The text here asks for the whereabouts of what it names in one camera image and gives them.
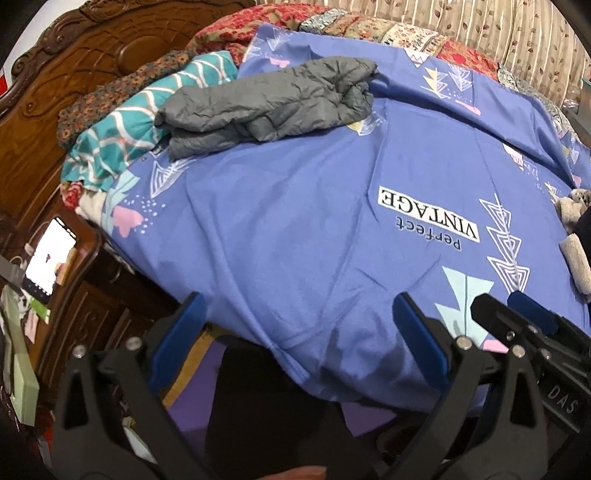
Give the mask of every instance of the teal pillow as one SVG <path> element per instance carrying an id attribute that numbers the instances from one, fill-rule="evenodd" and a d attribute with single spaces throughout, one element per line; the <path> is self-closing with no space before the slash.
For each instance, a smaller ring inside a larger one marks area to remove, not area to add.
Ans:
<path id="1" fill-rule="evenodd" d="M 129 165 L 168 134 L 154 126 L 154 115 L 168 97 L 183 86 L 221 85 L 237 75 L 230 54 L 218 51 L 199 55 L 184 70 L 152 83 L 78 136 L 61 169 L 62 181 L 108 191 Z"/>

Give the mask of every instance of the purple mat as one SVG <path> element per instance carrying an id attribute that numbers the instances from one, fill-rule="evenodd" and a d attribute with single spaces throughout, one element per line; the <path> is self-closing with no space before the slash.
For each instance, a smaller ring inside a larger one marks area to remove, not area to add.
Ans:
<path id="1" fill-rule="evenodd" d="M 203 454 L 217 372 L 225 350 L 223 336 L 213 341 L 197 371 L 168 411 L 198 455 Z M 343 403 L 342 408 L 347 427 L 354 436 L 370 432 L 395 417 L 390 410 L 365 407 L 356 403 Z"/>

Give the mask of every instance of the beige plush fabric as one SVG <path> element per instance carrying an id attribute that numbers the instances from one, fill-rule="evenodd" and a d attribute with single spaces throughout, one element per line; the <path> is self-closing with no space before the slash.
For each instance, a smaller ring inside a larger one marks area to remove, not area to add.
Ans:
<path id="1" fill-rule="evenodd" d="M 550 0 L 256 0 L 341 8 L 429 28 L 504 64 L 557 105 L 578 101 L 591 60 Z"/>

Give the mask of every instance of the metal screw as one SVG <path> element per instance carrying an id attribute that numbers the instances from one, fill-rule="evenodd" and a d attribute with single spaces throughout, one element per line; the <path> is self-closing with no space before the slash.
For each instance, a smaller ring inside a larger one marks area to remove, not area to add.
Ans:
<path id="1" fill-rule="evenodd" d="M 84 345 L 76 345 L 72 349 L 72 356 L 75 358 L 82 358 L 86 355 L 86 347 Z"/>
<path id="2" fill-rule="evenodd" d="M 136 351 L 142 346 L 142 339 L 140 337 L 129 337 L 125 342 L 127 350 Z"/>
<path id="3" fill-rule="evenodd" d="M 521 345 L 513 345 L 511 352 L 513 352 L 513 355 L 515 355 L 517 358 L 523 358 L 525 356 L 525 348 L 523 348 Z"/>
<path id="4" fill-rule="evenodd" d="M 472 348 L 472 340 L 462 335 L 456 338 L 456 345 L 462 350 L 469 350 Z"/>
<path id="5" fill-rule="evenodd" d="M 550 360 L 552 358 L 551 353 L 546 350 L 545 348 L 540 348 L 540 353 L 542 354 L 542 356 L 546 359 L 546 360 Z"/>

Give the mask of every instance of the wooden headboard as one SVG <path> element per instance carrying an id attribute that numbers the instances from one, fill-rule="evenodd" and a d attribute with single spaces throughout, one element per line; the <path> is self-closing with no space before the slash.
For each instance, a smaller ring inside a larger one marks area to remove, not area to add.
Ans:
<path id="1" fill-rule="evenodd" d="M 29 238 L 55 201 L 65 152 L 57 114 L 125 76 L 249 0 L 90 0 L 57 18 L 12 67 L 0 97 L 0 212 Z"/>

